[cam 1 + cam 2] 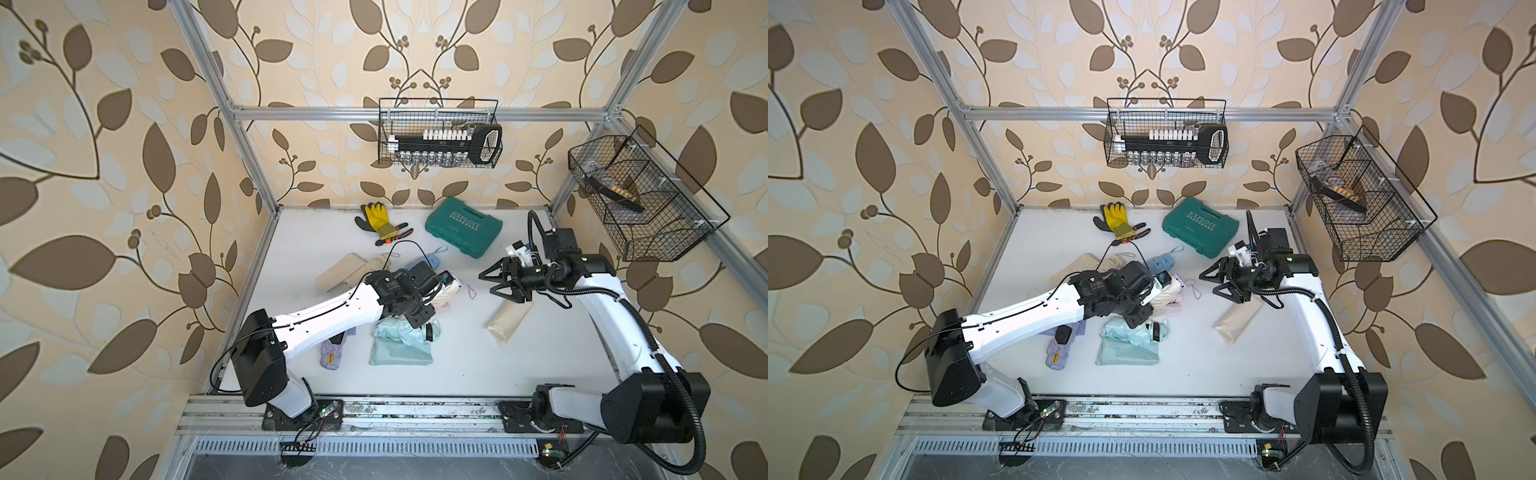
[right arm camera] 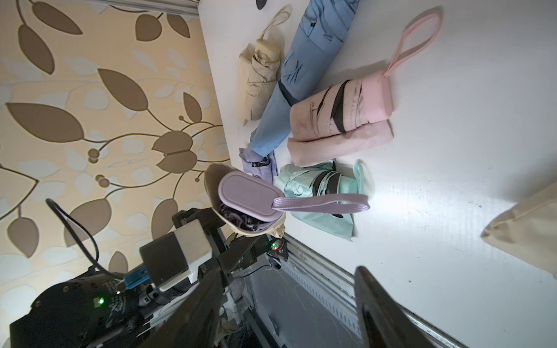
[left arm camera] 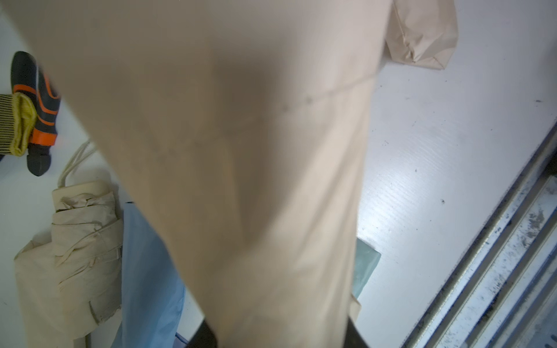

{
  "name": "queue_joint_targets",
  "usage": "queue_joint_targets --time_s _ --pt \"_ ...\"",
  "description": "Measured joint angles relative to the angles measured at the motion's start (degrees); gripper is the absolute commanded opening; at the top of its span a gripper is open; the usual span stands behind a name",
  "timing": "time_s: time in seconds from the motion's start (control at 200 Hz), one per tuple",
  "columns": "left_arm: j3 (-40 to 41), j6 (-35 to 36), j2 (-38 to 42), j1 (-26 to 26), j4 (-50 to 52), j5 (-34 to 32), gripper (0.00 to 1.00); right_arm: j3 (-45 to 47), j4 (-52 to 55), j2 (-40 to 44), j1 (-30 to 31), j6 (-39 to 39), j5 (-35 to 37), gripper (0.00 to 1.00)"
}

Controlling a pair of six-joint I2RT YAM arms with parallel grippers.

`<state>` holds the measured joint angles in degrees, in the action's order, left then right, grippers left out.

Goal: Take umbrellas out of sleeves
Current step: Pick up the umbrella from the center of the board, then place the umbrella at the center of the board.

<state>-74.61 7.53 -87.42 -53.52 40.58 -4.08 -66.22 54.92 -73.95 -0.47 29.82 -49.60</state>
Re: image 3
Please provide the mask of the mint green umbrella sleeve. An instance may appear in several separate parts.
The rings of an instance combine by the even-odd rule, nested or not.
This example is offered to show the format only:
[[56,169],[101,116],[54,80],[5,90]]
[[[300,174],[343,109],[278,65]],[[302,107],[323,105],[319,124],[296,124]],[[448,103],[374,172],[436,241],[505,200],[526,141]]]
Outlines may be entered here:
[[355,265],[352,277],[352,295],[358,299],[376,269],[381,254],[362,239],[356,239]]

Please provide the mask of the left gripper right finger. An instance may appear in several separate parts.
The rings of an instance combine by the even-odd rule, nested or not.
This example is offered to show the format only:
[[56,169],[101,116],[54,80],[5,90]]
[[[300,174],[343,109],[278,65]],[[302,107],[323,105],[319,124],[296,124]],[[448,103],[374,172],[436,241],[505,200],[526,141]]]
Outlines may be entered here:
[[362,338],[358,329],[356,329],[353,321],[348,318],[347,329],[345,333],[345,348],[368,348],[367,343]]

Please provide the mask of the blue sleeved umbrella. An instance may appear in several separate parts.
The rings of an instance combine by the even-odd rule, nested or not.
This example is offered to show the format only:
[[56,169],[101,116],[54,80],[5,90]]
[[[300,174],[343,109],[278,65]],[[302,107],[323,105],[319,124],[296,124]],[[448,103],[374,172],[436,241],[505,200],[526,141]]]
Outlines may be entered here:
[[124,205],[122,321],[113,347],[185,347],[186,289],[168,251],[132,202]]

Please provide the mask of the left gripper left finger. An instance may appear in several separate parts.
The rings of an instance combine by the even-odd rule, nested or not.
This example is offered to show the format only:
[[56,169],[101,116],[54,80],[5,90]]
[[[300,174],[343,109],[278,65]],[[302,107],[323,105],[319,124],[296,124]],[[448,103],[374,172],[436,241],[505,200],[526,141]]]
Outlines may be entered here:
[[217,348],[216,335],[205,320],[201,323],[196,333],[189,340],[187,348]]

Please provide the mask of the beige sleeved umbrella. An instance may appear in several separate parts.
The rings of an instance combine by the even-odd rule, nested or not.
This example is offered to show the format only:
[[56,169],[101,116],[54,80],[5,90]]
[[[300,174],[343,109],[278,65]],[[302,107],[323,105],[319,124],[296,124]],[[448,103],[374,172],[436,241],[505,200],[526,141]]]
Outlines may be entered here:
[[17,296],[28,347],[86,347],[66,331],[50,242],[30,241],[14,258]]

